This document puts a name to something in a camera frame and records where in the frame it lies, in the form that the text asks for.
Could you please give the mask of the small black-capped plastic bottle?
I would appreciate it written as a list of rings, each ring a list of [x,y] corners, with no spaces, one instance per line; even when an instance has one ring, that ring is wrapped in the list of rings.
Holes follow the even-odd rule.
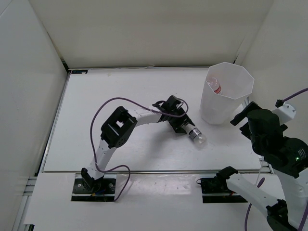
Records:
[[[206,143],[206,136],[196,126],[192,124],[186,124],[183,128],[196,147],[204,147]]]

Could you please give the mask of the red-labelled clear plastic bottle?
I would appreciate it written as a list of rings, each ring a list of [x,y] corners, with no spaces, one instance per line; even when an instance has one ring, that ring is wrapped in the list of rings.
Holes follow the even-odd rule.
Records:
[[[222,93],[221,85],[215,77],[208,76],[206,78],[206,81],[207,81],[208,85],[211,87],[211,89],[213,90],[214,93],[216,93],[216,94]]]

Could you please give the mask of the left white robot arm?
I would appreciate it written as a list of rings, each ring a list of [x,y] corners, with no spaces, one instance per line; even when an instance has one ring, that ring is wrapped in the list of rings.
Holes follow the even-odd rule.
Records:
[[[94,147],[93,125],[98,113],[113,100],[124,100],[137,105],[140,109],[128,110],[123,106],[117,107],[101,126],[99,147]],[[90,124],[90,142],[93,150],[93,160],[89,167],[82,168],[81,178],[84,187],[91,193],[97,192],[113,153],[123,146],[131,136],[133,130],[142,125],[167,121],[175,133],[187,134],[191,139],[200,132],[187,115],[188,110],[182,106],[187,103],[171,95],[166,101],[157,101],[152,106],[145,107],[132,100],[115,97],[105,102],[96,112]]]

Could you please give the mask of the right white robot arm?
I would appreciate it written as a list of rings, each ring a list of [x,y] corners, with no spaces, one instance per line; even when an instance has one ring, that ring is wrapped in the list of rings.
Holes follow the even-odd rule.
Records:
[[[250,102],[231,121],[240,127],[252,150],[272,167],[272,186],[256,186],[238,170],[229,166],[216,174],[216,187],[221,192],[236,193],[255,207],[273,231],[306,231],[308,229],[308,145],[284,135],[286,122],[295,109],[281,104],[271,111]]]

